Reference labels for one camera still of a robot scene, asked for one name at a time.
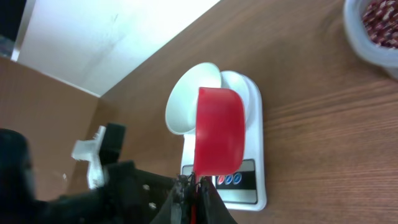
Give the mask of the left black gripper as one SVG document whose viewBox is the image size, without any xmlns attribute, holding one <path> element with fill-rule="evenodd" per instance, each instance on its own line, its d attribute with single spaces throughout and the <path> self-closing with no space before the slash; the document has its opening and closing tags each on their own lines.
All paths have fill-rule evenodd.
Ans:
<svg viewBox="0 0 398 224">
<path fill-rule="evenodd" d="M 27 139 L 1 130 L 1 223 L 151 223 L 174 180 L 120 162 L 126 128 L 109 123 L 94 140 L 100 184 L 85 193 L 38 200 Z"/>
</svg>

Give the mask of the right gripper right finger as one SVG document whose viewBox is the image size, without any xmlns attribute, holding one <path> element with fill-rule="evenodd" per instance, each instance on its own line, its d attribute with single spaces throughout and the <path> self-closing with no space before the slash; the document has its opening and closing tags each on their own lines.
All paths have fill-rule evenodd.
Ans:
<svg viewBox="0 0 398 224">
<path fill-rule="evenodd" d="M 237 224 L 210 177 L 200 179 L 196 202 L 197 224 Z"/>
</svg>

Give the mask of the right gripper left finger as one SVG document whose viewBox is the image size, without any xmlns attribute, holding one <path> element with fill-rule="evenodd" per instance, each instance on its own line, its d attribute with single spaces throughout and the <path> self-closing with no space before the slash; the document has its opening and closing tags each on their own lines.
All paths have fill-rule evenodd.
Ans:
<svg viewBox="0 0 398 224">
<path fill-rule="evenodd" d="M 195 204 L 194 174 L 179 175 L 166 201 L 150 224 L 189 224 Z"/>
</svg>

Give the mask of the orange measuring scoop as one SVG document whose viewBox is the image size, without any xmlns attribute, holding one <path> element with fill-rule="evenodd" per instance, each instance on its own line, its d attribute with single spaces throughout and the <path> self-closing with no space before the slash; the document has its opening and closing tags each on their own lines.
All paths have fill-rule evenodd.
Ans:
<svg viewBox="0 0 398 224">
<path fill-rule="evenodd" d="M 245 144 L 244 106 L 240 96 L 225 88 L 199 88 L 193 174 L 196 223 L 197 191 L 202 177 L 229 175 L 242 161 Z"/>
</svg>

